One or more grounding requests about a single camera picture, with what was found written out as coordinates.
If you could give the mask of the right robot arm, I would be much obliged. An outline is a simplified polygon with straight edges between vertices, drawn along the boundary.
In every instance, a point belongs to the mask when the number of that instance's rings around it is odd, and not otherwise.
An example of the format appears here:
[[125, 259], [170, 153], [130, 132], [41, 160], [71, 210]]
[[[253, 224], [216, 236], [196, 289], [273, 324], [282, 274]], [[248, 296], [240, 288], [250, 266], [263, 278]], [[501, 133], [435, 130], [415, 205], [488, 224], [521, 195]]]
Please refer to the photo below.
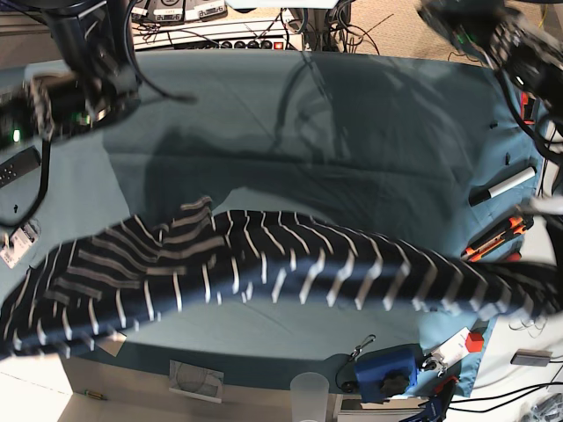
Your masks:
[[36, 74], [1, 93], [1, 147], [51, 142], [128, 117], [140, 105], [130, 1], [16, 1], [37, 11], [68, 71]]

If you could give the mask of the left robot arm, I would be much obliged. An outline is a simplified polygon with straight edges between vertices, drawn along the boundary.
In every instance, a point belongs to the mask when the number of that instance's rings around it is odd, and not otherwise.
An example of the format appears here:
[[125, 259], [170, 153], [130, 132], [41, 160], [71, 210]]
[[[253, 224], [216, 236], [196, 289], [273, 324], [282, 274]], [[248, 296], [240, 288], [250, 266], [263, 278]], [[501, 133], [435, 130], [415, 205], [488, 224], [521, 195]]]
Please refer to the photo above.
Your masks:
[[[455, 49], [494, 71], [517, 125], [546, 161], [561, 167], [562, 154], [542, 130], [551, 122], [562, 131], [562, 42], [503, 1], [422, 1], [417, 13]], [[516, 110], [509, 84], [543, 103], [546, 114], [534, 127]]]

